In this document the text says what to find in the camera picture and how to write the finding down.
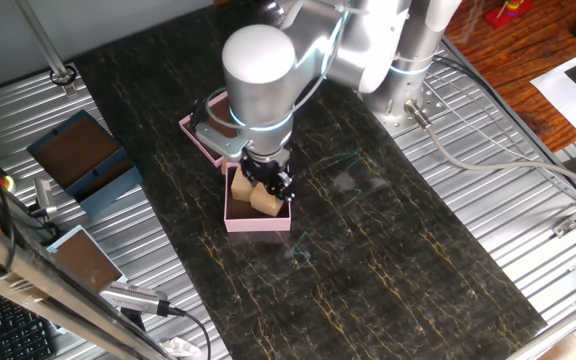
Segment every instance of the black marble table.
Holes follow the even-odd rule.
[[[226,233],[223,177],[178,121],[223,86],[228,35],[281,16],[204,9],[75,61],[232,357],[504,359],[543,320],[348,89],[296,114],[292,231]]]

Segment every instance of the metal grid floor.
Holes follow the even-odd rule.
[[[458,60],[445,45],[438,54]],[[518,155],[549,162],[516,115],[491,102],[466,75],[434,63],[426,83],[461,115],[442,104],[444,110],[431,117],[454,156],[473,164],[521,160]],[[576,211],[576,198],[567,195],[576,192],[566,181],[534,169],[457,168],[419,127],[394,140],[549,325],[576,309],[576,232],[561,239],[552,232]]]
[[[26,147],[50,129],[84,109],[108,130],[81,78],[75,82],[79,93],[66,97],[48,74],[34,76],[0,89],[0,165],[15,179],[15,195],[26,205],[34,202],[33,178],[50,178],[26,151]],[[175,306],[189,311],[208,330],[213,359],[230,359],[206,308],[146,199],[137,187],[117,199],[94,218],[51,179],[59,214],[53,219],[62,230],[82,225],[129,283],[157,288]],[[190,319],[144,315],[144,325],[155,340],[179,336],[200,347],[202,353],[190,359],[206,358],[206,340]],[[103,349],[67,333],[55,339],[57,359],[97,359],[110,356]]]

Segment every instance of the keyboard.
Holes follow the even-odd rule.
[[[48,322],[0,296],[0,359],[47,360],[55,346]]]

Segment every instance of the blue box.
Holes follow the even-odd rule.
[[[84,110],[27,150],[90,216],[143,181],[124,148]]]

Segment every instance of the metal pole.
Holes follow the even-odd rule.
[[[536,359],[561,339],[576,330],[576,310],[559,320],[555,325],[537,335],[531,342],[512,354],[507,360]]]
[[[48,61],[48,64],[54,73],[54,78],[52,78],[51,75],[51,80],[55,84],[62,86],[66,92],[66,95],[75,95],[77,93],[77,89],[71,80],[74,81],[76,72],[73,68],[69,69],[66,67],[61,61],[57,51],[55,50],[55,47],[52,45],[52,42],[48,37],[48,34],[46,34],[43,26],[41,26],[37,15],[35,15],[35,12],[32,11],[32,7],[30,7],[28,1],[11,0],[10,2],[35,36],[35,40],[37,40],[37,44],[39,45],[41,53],[44,55],[44,58],[46,58],[46,61]]]
[[[9,243],[0,233],[0,266],[8,257]],[[95,303],[62,279],[49,266],[49,259],[50,254],[38,245],[17,245],[11,273],[0,278],[0,294],[122,359],[171,359],[161,346],[101,297],[90,294],[99,299]],[[59,264],[54,266],[73,278]]]

